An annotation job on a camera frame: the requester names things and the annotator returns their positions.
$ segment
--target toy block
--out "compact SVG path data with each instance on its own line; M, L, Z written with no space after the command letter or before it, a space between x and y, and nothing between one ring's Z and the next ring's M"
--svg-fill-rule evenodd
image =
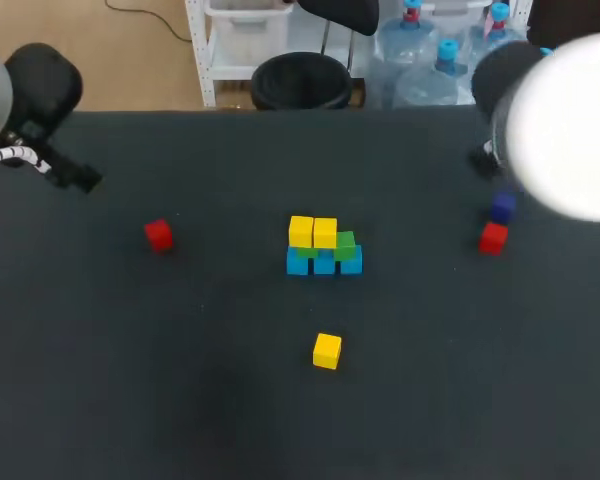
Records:
M480 238L480 251L489 255L500 255L507 241L508 233L507 227L493 222L487 223Z
M313 226L313 246L331 248L338 246L338 220L335 218L316 218Z
M298 256L302 258L316 258L318 256L317 248L297 248Z
M311 248L313 235L312 217L291 217L289 222L289 246L296 248Z
M313 273L315 275L334 275L336 273L336 259L333 250L318 250L318 257L313 260Z
M160 219L148 223L144 226L144 231L154 252L166 252L173 247L173 234L166 221Z
M356 245L355 256L351 260L340 262L342 275L360 275L362 273L362 247Z
M515 210L516 197L511 193L499 193L491 205L491 221L500 225L508 225Z
M319 333L313 348L313 364L316 367L335 370L340 358L342 339L335 335Z
M309 259L298 256L298 249L287 250L287 275L309 275Z
M356 240L353 232L338 232L335 250L336 262L351 260L356 256Z

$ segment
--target green cube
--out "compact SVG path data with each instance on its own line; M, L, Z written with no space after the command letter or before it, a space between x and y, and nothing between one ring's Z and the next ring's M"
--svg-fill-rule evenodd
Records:
M353 232L338 232L334 256L337 262L355 258L356 240L353 237Z
M317 248L296 248L298 256L302 258L318 258Z

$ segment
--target yellow cube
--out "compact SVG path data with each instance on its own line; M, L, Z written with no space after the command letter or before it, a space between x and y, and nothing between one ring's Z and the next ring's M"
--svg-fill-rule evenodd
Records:
M291 217L289 222L289 246L311 248L313 236L313 217Z
M335 218L316 218L313 226L314 248L336 248L338 220Z
M335 335L319 333L316 346L313 348L313 364L316 367L335 370L340 358L342 339Z

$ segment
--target white cable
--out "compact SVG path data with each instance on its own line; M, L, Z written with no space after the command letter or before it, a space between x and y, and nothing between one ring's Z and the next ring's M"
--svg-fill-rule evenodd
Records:
M20 158L27 163L30 163L33 168L38 170L40 173L45 174L51 170L51 165L47 162L38 158L36 152L29 147L7 147L0 149L0 161L8 160L10 158Z

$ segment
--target white storage box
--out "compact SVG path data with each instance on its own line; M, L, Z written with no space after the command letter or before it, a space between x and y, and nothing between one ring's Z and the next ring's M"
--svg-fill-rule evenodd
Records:
M422 0L422 18L453 37L478 24L484 9L492 3L492 0ZM380 0L380 24L388 18L400 18L402 4L402 0Z
M285 53L293 5L277 0L207 0L216 41L236 65L258 66Z
M468 2L422 3L422 18L433 23L446 35L455 37L469 27L477 25L483 18L485 8L491 6L491 0L473 0Z

